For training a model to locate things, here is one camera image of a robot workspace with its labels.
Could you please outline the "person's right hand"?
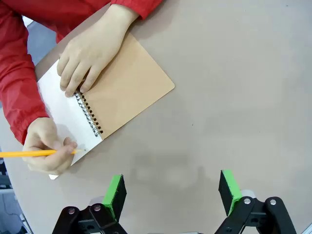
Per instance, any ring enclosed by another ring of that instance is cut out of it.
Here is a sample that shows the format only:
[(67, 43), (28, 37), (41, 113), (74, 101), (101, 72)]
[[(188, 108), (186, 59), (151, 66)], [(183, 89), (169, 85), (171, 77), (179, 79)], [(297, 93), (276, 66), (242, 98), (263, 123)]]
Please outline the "person's right hand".
[(59, 139), (56, 124), (51, 118), (40, 117), (29, 125), (23, 150), (55, 150), (56, 152), (49, 156), (24, 157), (23, 161), (32, 171), (60, 175), (71, 166), (74, 158), (72, 152), (76, 148), (76, 142), (69, 137), (64, 140)]

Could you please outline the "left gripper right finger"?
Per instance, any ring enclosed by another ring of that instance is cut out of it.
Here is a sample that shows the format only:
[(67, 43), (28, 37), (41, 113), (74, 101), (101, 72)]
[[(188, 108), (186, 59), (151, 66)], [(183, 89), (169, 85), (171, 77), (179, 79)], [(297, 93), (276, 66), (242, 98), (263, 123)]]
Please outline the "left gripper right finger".
[(243, 195), (231, 170), (221, 170), (218, 190), (227, 217), (217, 234), (241, 234), (246, 227), (255, 227), (260, 234), (296, 233), (281, 198), (273, 196), (261, 202)]

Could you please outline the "person's left hand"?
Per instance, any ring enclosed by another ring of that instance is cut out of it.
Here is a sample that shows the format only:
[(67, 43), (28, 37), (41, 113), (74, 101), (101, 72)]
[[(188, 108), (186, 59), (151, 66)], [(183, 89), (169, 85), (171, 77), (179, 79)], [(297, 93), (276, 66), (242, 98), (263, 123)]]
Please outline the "person's left hand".
[(91, 89), (137, 18), (138, 13), (132, 9), (112, 4), (98, 21), (68, 42), (57, 64), (60, 89), (66, 97), (77, 88), (82, 93)]

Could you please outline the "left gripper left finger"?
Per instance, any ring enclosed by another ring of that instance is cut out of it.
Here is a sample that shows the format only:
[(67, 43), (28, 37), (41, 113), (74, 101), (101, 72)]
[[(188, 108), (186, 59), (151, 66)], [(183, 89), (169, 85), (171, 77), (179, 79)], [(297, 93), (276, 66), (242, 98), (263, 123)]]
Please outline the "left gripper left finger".
[(52, 231), (54, 234), (125, 234), (119, 219), (127, 195), (122, 174), (113, 176), (104, 197), (99, 202), (79, 210), (63, 208)]

